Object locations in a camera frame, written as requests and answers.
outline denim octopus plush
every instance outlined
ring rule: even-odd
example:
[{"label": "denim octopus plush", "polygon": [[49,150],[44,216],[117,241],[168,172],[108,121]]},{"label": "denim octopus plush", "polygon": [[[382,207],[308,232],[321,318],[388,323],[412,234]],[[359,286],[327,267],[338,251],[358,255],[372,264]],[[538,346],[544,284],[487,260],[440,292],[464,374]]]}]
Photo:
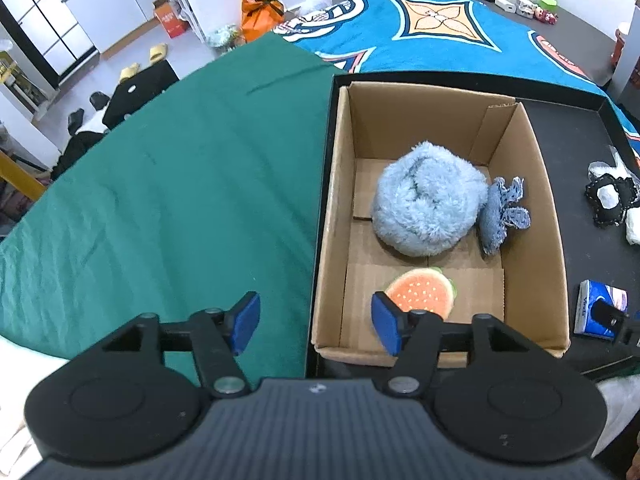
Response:
[{"label": "denim octopus plush", "polygon": [[524,179],[514,177],[509,189],[504,179],[498,176],[489,186],[486,206],[478,216],[480,243],[485,254],[497,253],[507,237],[507,227],[526,229],[531,225],[529,211],[520,206],[511,206],[522,199]]}]

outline green cloth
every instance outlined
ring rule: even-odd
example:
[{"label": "green cloth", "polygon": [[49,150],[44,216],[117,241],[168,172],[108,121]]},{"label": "green cloth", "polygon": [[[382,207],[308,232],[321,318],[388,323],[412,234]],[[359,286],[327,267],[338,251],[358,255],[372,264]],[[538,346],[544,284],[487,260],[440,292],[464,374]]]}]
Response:
[{"label": "green cloth", "polygon": [[302,377],[340,72],[269,33],[127,119],[0,245],[0,334],[72,358],[141,312],[186,320],[256,290],[242,370]]}]

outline blue blanket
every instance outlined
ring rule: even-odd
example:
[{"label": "blue blanket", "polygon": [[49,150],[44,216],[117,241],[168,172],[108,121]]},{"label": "blue blanket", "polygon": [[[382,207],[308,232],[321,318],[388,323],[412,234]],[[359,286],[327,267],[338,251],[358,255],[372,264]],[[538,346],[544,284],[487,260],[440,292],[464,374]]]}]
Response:
[{"label": "blue blanket", "polygon": [[[351,73],[489,73],[606,95],[545,38],[475,0],[347,0],[274,32]],[[640,165],[640,136],[614,110]]]}]

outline tissue pack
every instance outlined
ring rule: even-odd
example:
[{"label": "tissue pack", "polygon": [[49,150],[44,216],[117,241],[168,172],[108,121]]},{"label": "tissue pack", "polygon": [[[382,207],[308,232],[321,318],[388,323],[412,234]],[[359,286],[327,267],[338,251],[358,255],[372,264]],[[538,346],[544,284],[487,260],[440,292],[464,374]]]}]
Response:
[{"label": "tissue pack", "polygon": [[626,312],[626,290],[604,283],[584,280],[578,292],[575,311],[574,333],[590,335],[602,339],[613,339],[613,332],[591,319],[591,307],[597,300],[603,300],[616,309]]}]

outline red box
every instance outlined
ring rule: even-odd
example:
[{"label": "red box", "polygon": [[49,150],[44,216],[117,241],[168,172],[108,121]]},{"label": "red box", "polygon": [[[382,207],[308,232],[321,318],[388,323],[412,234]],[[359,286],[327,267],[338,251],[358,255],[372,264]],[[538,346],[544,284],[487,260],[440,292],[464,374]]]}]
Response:
[{"label": "red box", "polygon": [[154,14],[166,30],[169,38],[176,38],[189,28],[189,22],[184,22],[175,15],[169,0],[154,1]]}]

